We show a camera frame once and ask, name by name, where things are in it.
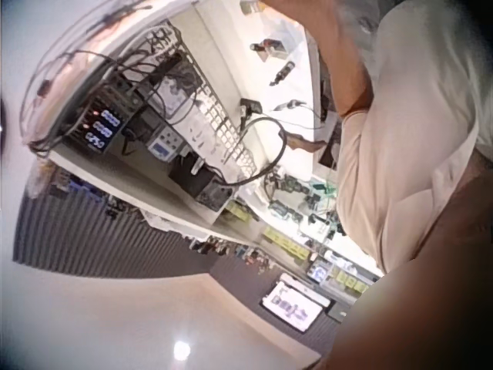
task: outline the ceiling light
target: ceiling light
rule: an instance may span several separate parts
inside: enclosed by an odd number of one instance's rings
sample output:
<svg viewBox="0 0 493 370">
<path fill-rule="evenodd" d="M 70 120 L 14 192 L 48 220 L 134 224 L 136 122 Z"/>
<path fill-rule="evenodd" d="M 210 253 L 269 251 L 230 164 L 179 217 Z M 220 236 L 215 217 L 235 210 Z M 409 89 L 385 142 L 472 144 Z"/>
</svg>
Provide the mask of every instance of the ceiling light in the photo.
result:
<svg viewBox="0 0 493 370">
<path fill-rule="evenodd" d="M 185 361 L 190 355 L 190 346 L 183 341 L 178 341 L 175 343 L 173 354 L 175 355 L 175 359 L 177 361 Z"/>
</svg>

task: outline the beige shirt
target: beige shirt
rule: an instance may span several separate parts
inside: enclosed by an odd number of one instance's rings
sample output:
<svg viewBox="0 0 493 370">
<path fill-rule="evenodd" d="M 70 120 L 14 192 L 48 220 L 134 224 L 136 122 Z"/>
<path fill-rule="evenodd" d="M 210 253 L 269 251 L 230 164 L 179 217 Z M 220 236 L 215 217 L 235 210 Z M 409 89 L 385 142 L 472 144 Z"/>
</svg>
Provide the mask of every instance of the beige shirt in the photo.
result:
<svg viewBox="0 0 493 370">
<path fill-rule="evenodd" d="M 493 149 L 493 73 L 468 24 L 442 0 L 391 11 L 377 34 L 374 102 L 344 120 L 337 210 L 386 272 L 412 258 L 474 148 Z"/>
</svg>

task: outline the ribbed panel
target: ribbed panel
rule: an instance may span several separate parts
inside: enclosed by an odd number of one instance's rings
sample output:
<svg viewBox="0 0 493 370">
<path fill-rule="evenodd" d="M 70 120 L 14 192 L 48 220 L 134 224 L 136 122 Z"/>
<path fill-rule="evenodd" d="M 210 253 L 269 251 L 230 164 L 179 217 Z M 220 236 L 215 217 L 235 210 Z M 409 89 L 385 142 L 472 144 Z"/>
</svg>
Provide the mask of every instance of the ribbed panel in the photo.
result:
<svg viewBox="0 0 493 370">
<path fill-rule="evenodd" d="M 167 278 L 209 272 L 217 255 L 188 249 L 181 235 L 151 228 L 138 212 L 111 220 L 84 190 L 66 199 L 25 197 L 14 261 L 43 270 L 98 278 Z"/>
<path fill-rule="evenodd" d="M 275 267 L 259 275 L 256 268 L 247 266 L 234 255 L 220 258 L 210 271 L 216 281 L 262 319 L 321 355 L 329 353 L 339 324 L 325 313 L 320 314 L 308 331 L 302 334 L 260 305 L 261 299 L 270 293 L 282 273 Z"/>
</svg>

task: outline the screen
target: screen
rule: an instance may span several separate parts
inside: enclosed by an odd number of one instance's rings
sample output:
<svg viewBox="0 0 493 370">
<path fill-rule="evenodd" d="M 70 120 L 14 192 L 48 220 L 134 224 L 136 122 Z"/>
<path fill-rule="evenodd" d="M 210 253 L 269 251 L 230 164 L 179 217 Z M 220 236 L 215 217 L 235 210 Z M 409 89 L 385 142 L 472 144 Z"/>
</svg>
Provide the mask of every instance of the screen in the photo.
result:
<svg viewBox="0 0 493 370">
<path fill-rule="evenodd" d="M 262 300 L 262 305 L 303 333 L 308 330 L 322 311 L 322 306 L 282 281 L 277 283 L 272 292 Z"/>
<path fill-rule="evenodd" d="M 307 272 L 308 277 L 314 279 L 317 283 L 324 282 L 329 276 L 330 266 L 320 260 L 316 260 Z"/>
<path fill-rule="evenodd" d="M 87 145 L 102 153 L 119 132 L 121 124 L 116 114 L 108 109 L 90 110 L 86 123 L 82 125 L 82 138 Z"/>
</svg>

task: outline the white shelf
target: white shelf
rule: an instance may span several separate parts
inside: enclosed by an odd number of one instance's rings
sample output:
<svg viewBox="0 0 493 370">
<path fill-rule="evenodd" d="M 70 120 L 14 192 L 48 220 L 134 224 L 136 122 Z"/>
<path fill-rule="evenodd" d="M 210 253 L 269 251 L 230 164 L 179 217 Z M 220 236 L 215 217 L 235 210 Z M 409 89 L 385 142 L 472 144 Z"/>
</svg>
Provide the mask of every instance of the white shelf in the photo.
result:
<svg viewBox="0 0 493 370">
<path fill-rule="evenodd" d="M 89 158 L 60 144 L 52 151 L 50 159 L 102 191 L 156 216 L 229 241 L 248 243 L 232 229 L 213 226 L 218 214 L 191 197 L 189 200 L 180 199 L 163 184 L 154 182 L 117 156 L 108 153 Z"/>
</svg>

